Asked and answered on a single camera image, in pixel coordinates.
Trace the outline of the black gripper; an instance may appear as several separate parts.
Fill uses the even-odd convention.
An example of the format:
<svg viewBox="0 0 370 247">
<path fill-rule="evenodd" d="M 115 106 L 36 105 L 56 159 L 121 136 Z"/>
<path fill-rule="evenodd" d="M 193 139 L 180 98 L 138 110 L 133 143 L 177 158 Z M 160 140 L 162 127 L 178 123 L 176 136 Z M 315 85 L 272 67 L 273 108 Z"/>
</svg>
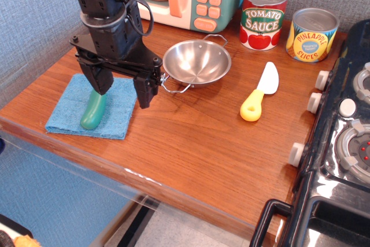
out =
<svg viewBox="0 0 370 247">
<path fill-rule="evenodd" d="M 144 33 L 140 17 L 139 0 L 127 3 L 110 17 L 97 18 L 80 14 L 89 34 L 76 35 L 71 39 L 77 49 L 80 68 L 100 95 L 111 88 L 113 72 L 134 78 L 139 106 L 150 107 L 158 94 L 162 60 L 143 44 L 143 37 L 150 34 L 153 22 Z"/>
</svg>

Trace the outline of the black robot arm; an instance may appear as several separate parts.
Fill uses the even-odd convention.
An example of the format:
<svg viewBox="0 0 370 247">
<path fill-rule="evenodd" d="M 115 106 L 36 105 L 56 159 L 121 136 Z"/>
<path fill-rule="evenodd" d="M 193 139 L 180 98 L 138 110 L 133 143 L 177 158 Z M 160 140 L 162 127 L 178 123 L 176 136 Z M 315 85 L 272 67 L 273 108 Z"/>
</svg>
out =
<svg viewBox="0 0 370 247">
<path fill-rule="evenodd" d="M 162 59 L 148 49 L 143 37 L 150 35 L 154 23 L 145 31 L 139 13 L 144 0 L 78 0 L 87 35 L 75 35 L 70 43 L 77 50 L 81 70 L 100 95 L 113 84 L 113 74 L 134 80 L 139 106 L 148 108 L 158 93 Z"/>
</svg>

